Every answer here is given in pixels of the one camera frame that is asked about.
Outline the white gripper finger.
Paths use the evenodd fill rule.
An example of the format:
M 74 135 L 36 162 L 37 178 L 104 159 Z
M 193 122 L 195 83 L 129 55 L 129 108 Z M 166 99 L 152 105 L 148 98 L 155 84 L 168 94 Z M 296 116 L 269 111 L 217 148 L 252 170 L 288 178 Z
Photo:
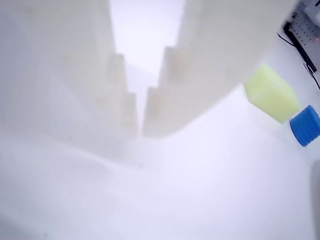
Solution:
M 247 80 L 294 0 L 187 0 L 158 86 L 148 90 L 142 132 L 167 137 Z
M 122 160 L 136 103 L 108 0 L 1 1 L 1 123 Z

